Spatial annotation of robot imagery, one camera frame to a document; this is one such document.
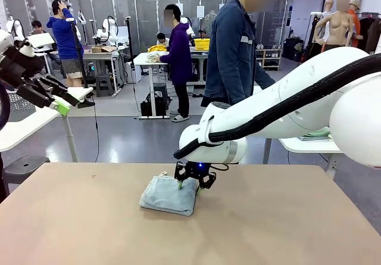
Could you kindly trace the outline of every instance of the shorts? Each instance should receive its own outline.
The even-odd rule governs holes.
[[[66,75],[71,79],[81,79],[82,73],[79,66],[79,62],[76,58],[61,60],[62,67],[66,73]]]

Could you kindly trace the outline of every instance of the green gripper part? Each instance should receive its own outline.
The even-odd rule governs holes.
[[[55,102],[58,104],[56,110],[59,113],[61,113],[62,115],[66,116],[69,113],[70,108],[68,106],[62,104],[62,102],[59,102],[57,100]]]

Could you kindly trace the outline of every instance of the mannequin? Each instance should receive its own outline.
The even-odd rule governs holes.
[[[326,23],[329,23],[329,37],[327,41],[319,39],[318,29],[321,26],[324,26]],[[317,43],[324,46],[324,51],[328,49],[337,48],[339,46],[349,46],[349,41],[353,35],[353,18],[352,15],[347,14],[345,11],[337,11],[333,14],[330,14],[320,20],[315,28],[314,38]]]
[[[334,0],[326,0],[324,3],[324,12],[322,13],[323,18],[327,17],[328,15],[332,14],[332,6],[333,6]],[[322,38],[323,41],[327,41],[329,37],[329,22],[323,27],[321,27],[320,31],[320,37]]]
[[[356,15],[356,11],[360,10],[360,0],[350,0],[348,14],[352,15],[353,23],[355,24],[355,35],[352,40],[352,46],[358,46],[358,40],[362,40],[363,36],[360,35],[360,21]]]

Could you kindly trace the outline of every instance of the blue hoodie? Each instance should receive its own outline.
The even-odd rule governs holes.
[[[73,18],[68,9],[64,8],[62,11],[66,18]],[[78,58],[74,34],[71,31],[70,23],[64,19],[50,17],[46,26],[53,30],[60,58],[62,60]],[[81,47],[81,54],[83,55],[82,45],[80,43],[79,45]]]
[[[184,85],[192,77],[192,58],[189,39],[186,34],[189,24],[178,24],[169,38],[169,54],[160,61],[171,66],[171,79],[174,85]]]

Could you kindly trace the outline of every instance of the sneaker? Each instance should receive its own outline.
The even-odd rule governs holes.
[[[95,102],[84,100],[83,102],[80,102],[80,103],[77,104],[77,108],[91,107],[91,106],[94,106],[94,105],[95,105]]]
[[[182,122],[182,121],[185,121],[185,120],[188,120],[189,119],[189,116],[188,117],[182,117],[180,114],[175,116],[174,118],[171,119],[172,122]]]
[[[171,115],[180,115],[180,113],[177,110],[171,110],[171,111],[169,111],[169,114],[171,114]]]

